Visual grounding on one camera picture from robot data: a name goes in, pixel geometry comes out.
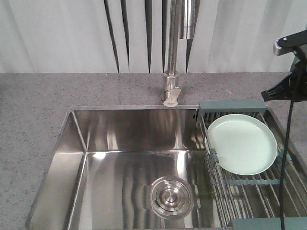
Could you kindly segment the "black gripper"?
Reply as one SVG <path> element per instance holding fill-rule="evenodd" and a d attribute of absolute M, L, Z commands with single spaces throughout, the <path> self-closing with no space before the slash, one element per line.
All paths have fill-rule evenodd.
<path fill-rule="evenodd" d="M 307 57 L 303 50 L 293 47 L 293 53 L 299 60 L 292 70 L 290 80 L 283 80 L 270 89 L 261 92 L 265 102 L 273 100 L 291 100 L 302 102 L 307 100 Z"/>

